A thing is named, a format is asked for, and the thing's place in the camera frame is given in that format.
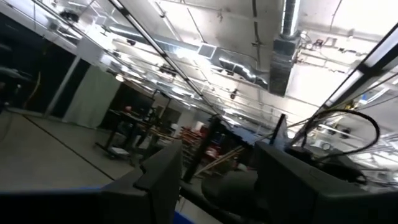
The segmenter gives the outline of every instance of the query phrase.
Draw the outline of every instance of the blue object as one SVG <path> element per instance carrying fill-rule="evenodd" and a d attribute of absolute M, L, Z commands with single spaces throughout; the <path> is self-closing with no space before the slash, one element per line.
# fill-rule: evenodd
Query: blue object
<path fill-rule="evenodd" d="M 174 213 L 173 224 L 193 224 L 189 219 L 185 218 L 183 215 L 178 212 Z"/>

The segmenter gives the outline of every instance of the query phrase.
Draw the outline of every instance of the air duct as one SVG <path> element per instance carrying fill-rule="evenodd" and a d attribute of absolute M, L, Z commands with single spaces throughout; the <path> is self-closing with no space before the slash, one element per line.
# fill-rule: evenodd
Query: air duct
<path fill-rule="evenodd" d="M 300 0 L 285 0 L 280 35 L 274 39 L 269 71 L 269 92 L 285 96 L 297 56 L 300 36 L 297 32 Z"/>
<path fill-rule="evenodd" d="M 280 36 L 283 39 L 294 39 L 299 19 L 300 0 L 284 0 Z"/>
<path fill-rule="evenodd" d="M 140 33 L 138 33 L 138 31 L 136 31 L 135 28 L 132 27 L 127 27 L 121 24 L 113 24 L 109 26 L 109 31 L 135 42 L 149 44 L 146 39 L 143 38 L 143 36 L 141 36 Z M 236 57 L 225 52 L 219 47 L 207 44 L 203 44 L 201 46 L 187 44 L 181 41 L 173 40 L 155 34 L 152 34 L 152 37 L 164 51 L 170 52 L 175 55 L 180 55 L 182 53 L 201 55 L 201 49 L 203 49 L 204 52 L 211 50 L 211 53 L 206 58 L 208 58 L 212 65 L 223 68 L 228 72 L 236 73 L 242 76 L 247 81 L 255 83 L 266 90 L 268 89 L 267 81 L 269 79 L 269 72 L 257 70 L 253 68 L 250 64 L 239 61 Z"/>

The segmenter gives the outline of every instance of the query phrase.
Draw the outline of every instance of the table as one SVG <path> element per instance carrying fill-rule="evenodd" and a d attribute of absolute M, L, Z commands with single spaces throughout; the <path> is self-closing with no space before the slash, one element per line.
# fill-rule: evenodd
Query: table
<path fill-rule="evenodd" d="M 99 148 L 103 149 L 105 152 L 107 152 L 110 156 L 125 159 L 119 154 L 114 153 L 113 151 L 110 151 L 109 148 L 111 147 L 112 141 L 114 139 L 114 136 L 116 135 L 118 131 L 118 127 L 121 121 L 127 122 L 132 124 L 131 129 L 129 130 L 126 140 L 122 143 L 122 148 L 125 149 L 128 147 L 128 145 L 136 140 L 136 135 L 134 134 L 138 128 L 138 125 L 140 126 L 147 126 L 147 123 L 143 121 L 142 119 L 138 118 L 137 116 L 133 116 L 129 113 L 123 112 L 123 111 L 115 111 L 115 110 L 109 110 L 110 112 L 114 113 L 115 115 L 118 116 L 118 120 L 115 122 L 115 126 L 111 131 L 111 134 L 109 135 L 108 140 L 106 141 L 106 144 L 103 146 L 99 142 L 95 142 L 95 146 L 98 146 Z"/>

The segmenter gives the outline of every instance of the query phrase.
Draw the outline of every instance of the white curtain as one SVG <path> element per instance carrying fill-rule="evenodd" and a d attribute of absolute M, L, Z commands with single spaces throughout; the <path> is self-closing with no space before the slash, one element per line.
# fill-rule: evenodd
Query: white curtain
<path fill-rule="evenodd" d="M 97 128 L 111 104 L 121 82 L 100 68 L 91 66 L 81 81 L 63 120 Z"/>

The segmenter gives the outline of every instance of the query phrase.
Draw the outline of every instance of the gray floor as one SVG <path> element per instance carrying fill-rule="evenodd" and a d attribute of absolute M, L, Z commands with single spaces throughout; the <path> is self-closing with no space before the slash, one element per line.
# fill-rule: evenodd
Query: gray floor
<path fill-rule="evenodd" d="M 95 147 L 96 141 L 105 144 L 109 133 L 42 118 L 31 119 L 114 179 L 133 170 L 127 162 L 111 160 Z"/>
<path fill-rule="evenodd" d="M 21 115 L 0 115 L 0 140 L 0 190 L 96 187 L 111 182 Z"/>
<path fill-rule="evenodd" d="M 95 141 L 105 142 L 108 133 L 29 118 L 112 178 L 133 170 L 126 162 L 111 160 L 101 149 L 93 147 Z M 3 139 L 10 119 L 9 131 Z M 107 176 L 23 116 L 0 115 L 0 190 L 99 187 L 110 182 Z M 185 199 L 177 203 L 176 210 L 198 224 L 220 223 Z"/>

